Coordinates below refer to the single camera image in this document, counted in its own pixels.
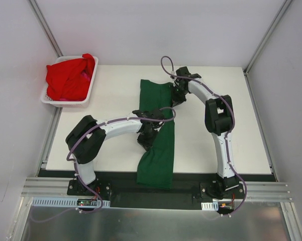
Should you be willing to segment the green t shirt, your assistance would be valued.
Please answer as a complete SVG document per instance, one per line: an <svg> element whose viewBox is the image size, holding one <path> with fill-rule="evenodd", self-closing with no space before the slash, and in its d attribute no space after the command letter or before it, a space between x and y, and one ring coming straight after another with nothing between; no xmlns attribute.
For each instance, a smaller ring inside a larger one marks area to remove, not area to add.
<svg viewBox="0 0 302 241"><path fill-rule="evenodd" d="M152 111L171 107L172 83L157 84L140 81L140 110ZM158 132L150 150L144 153L137 167L137 183L150 187L170 189L174 166L175 123L165 123Z"/></svg>

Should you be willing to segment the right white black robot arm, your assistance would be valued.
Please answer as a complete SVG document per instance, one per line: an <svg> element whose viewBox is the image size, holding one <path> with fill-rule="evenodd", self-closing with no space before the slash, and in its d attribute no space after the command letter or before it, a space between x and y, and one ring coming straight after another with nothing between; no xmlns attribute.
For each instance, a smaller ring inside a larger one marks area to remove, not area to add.
<svg viewBox="0 0 302 241"><path fill-rule="evenodd" d="M228 198L239 187L231 145L235 126L232 99L215 93L199 74L191 74L187 67L180 67L173 74L172 106L185 102L188 93L205 105L205 126L214 139L218 162L217 180L206 188L206 194L215 199Z"/></svg>

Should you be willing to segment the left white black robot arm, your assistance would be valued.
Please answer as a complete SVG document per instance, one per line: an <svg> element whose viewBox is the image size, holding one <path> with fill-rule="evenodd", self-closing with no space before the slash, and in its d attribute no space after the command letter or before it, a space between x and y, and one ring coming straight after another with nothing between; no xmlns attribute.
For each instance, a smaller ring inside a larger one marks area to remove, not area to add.
<svg viewBox="0 0 302 241"><path fill-rule="evenodd" d="M148 151L164 122L165 116L161 109L134 110L127 117L101 123L91 115L84 116L65 139L69 149L66 160L75 162L76 173L81 178L79 190L85 195L95 192L93 160L104 141L124 134L137 133L137 143Z"/></svg>

